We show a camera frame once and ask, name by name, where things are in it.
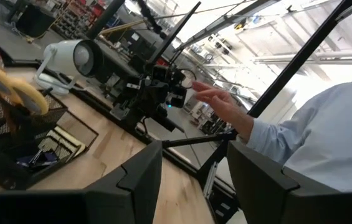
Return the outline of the small blue item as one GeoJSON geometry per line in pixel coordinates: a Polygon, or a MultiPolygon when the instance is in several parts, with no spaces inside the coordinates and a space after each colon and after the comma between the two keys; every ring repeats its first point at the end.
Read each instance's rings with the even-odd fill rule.
{"type": "Polygon", "coordinates": [[[59,161],[59,157],[55,154],[54,151],[45,151],[45,152],[42,151],[36,163],[30,166],[28,162],[31,160],[32,157],[33,156],[25,156],[25,157],[17,158],[16,164],[29,169],[33,169],[36,167],[51,166],[59,161]]]}

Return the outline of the black mesh desk organizer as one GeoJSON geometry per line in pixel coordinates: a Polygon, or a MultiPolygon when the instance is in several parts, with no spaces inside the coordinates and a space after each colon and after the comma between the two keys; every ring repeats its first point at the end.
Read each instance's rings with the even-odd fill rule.
{"type": "Polygon", "coordinates": [[[54,95],[48,93],[45,98],[49,105],[48,112],[34,115],[23,106],[10,105],[7,99],[0,96],[0,186],[4,189],[24,190],[31,187],[86,153],[98,136],[54,95]],[[84,143],[86,149],[77,156],[60,158],[55,150],[63,144],[47,135],[56,126],[84,143]],[[39,149],[43,152],[54,151],[59,161],[51,166],[33,169],[16,164],[17,158],[33,156],[39,149]]]}

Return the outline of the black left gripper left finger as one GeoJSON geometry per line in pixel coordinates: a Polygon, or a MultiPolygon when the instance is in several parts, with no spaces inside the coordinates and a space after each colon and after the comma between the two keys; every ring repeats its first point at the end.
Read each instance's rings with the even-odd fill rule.
{"type": "Polygon", "coordinates": [[[153,141],[85,188],[87,224],[152,224],[161,185],[162,142],[153,141]]]}

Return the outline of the person's hand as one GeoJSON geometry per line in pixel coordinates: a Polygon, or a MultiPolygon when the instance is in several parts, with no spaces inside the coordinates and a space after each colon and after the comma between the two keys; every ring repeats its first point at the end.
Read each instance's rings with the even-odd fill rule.
{"type": "Polygon", "coordinates": [[[193,81],[192,89],[197,100],[207,103],[220,119],[231,124],[244,142],[249,141],[254,118],[238,107],[228,91],[198,81],[193,81]]]}

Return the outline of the white cylinder lamp on stand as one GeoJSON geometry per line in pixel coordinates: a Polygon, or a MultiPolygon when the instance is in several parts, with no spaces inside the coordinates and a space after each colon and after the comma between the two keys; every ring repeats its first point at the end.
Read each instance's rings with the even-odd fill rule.
{"type": "Polygon", "coordinates": [[[34,81],[44,89],[52,88],[59,95],[66,95],[71,89],[85,91],[87,88],[77,87],[76,82],[94,77],[103,63],[103,52],[94,41],[63,40],[45,48],[44,60],[34,81]]]}

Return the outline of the yellow handled scissors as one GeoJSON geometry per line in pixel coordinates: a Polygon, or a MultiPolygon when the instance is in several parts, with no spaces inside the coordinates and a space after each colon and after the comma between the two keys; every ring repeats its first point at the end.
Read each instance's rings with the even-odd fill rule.
{"type": "Polygon", "coordinates": [[[0,94],[9,98],[11,102],[22,105],[34,114],[43,115],[49,110],[48,102],[40,91],[23,79],[8,76],[1,69],[0,94]]]}

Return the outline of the person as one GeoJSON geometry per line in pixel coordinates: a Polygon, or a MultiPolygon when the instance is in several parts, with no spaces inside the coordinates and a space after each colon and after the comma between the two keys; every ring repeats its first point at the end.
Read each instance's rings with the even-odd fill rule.
{"type": "Polygon", "coordinates": [[[290,120],[255,119],[247,147],[339,191],[352,191],[352,82],[308,100],[290,120]]]}

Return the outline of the black binder clip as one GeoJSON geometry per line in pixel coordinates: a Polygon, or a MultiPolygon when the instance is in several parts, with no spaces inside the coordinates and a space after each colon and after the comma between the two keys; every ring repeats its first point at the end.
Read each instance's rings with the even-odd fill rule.
{"type": "Polygon", "coordinates": [[[39,156],[41,155],[42,153],[42,149],[39,149],[38,152],[31,158],[31,160],[28,162],[28,164],[31,166],[31,165],[34,165],[36,163],[36,161],[38,160],[39,156]]]}

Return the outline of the yellow sticky note pad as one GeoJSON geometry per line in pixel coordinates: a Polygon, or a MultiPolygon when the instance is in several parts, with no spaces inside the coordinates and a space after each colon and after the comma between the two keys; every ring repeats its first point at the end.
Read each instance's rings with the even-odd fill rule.
{"type": "Polygon", "coordinates": [[[54,129],[50,130],[47,135],[52,136],[55,140],[63,144],[60,149],[55,150],[59,153],[60,158],[68,155],[77,156],[86,149],[84,143],[73,137],[60,126],[56,126],[54,129]]]}

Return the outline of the black frame post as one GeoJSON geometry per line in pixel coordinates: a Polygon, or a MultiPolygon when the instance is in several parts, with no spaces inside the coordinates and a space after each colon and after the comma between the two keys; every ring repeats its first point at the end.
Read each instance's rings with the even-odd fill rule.
{"type": "Polygon", "coordinates": [[[325,19],[309,40],[282,70],[280,75],[258,99],[256,104],[248,111],[248,115],[258,118],[262,114],[266,107],[268,107],[294,74],[296,74],[298,69],[314,53],[316,48],[324,41],[328,34],[342,19],[348,17],[347,13],[350,9],[352,9],[352,0],[342,0],[339,5],[337,5],[332,13],[325,19]]]}

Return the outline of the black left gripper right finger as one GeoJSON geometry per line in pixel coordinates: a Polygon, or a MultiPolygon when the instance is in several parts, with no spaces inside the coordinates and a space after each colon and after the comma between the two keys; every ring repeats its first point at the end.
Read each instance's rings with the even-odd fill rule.
{"type": "Polygon", "coordinates": [[[337,224],[336,190],[248,149],[228,144],[232,183],[248,224],[337,224]]]}

